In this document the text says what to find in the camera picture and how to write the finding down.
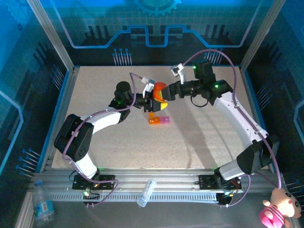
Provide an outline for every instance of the pink plush toy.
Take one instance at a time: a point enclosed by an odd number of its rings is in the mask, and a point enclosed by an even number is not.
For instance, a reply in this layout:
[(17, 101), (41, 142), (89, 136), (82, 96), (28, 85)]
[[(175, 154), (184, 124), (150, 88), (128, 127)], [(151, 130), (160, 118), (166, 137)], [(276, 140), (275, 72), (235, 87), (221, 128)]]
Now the pink plush toy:
[(270, 202), (264, 200), (263, 204), (265, 208), (260, 213), (260, 220), (268, 228), (281, 228), (283, 225), (290, 228), (291, 224), (286, 218), (301, 216), (299, 202), (285, 189), (274, 189)]

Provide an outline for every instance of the enclosure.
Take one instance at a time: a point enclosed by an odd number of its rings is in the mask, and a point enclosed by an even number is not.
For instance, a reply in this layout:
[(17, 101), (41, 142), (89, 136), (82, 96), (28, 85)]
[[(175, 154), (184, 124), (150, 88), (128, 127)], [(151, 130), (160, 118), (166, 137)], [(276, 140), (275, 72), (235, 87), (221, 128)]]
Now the enclosure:
[[(169, 102), (159, 112), (170, 117), (164, 126), (149, 125), (147, 114), (134, 108), (123, 123), (96, 133), (90, 156), (121, 184), (112, 203), (95, 209), (86, 209), (83, 193), (72, 190), (73, 169), (53, 145), (68, 114), (104, 110), (116, 84), (131, 83), (129, 72), (174, 83), (179, 79), (170, 67), (202, 49), (231, 58), (237, 97), (262, 128), (278, 136), (276, 159), (284, 186), (303, 205), (303, 9), (300, 0), (0, 1), (0, 226), (33, 225), (32, 182), (42, 179), (54, 202), (52, 227), (216, 228), (249, 222), (263, 227), (252, 214), (263, 208), (273, 187), (259, 176), (252, 177), (239, 206), (193, 203), (203, 196), (194, 176), (212, 172), (244, 149), (211, 105)], [(189, 62), (187, 79), (194, 79), (192, 64), (206, 59), (217, 79), (232, 86), (232, 67), (215, 51)], [(143, 90), (140, 80), (135, 84)], [(275, 182), (274, 172), (272, 164), (263, 169)], [(160, 187), (152, 202), (138, 209), (136, 196), (147, 177), (160, 180)], [(206, 192), (206, 197), (215, 194)], [(300, 226), (296, 219), (293, 226)]]

